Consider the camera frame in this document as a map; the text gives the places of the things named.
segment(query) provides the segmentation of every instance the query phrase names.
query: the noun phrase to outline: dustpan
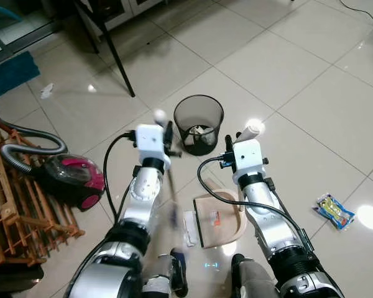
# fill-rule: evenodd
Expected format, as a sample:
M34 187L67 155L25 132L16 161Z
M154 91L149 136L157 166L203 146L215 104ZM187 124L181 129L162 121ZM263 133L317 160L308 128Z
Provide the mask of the dustpan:
M220 188L211 179L205 183L221 197L237 201L234 191ZM195 198L193 206L202 248L225 245L243 235L247 223L243 206L221 202L210 194Z

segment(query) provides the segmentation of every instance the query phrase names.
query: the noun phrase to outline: plastic packet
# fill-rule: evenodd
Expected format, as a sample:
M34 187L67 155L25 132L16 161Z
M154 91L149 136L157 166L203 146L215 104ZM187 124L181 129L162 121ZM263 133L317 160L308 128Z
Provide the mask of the plastic packet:
M348 211L331 194L324 194L316 200L317 206L312 207L317 213L330 219L339 230L347 227L354 221L355 213Z

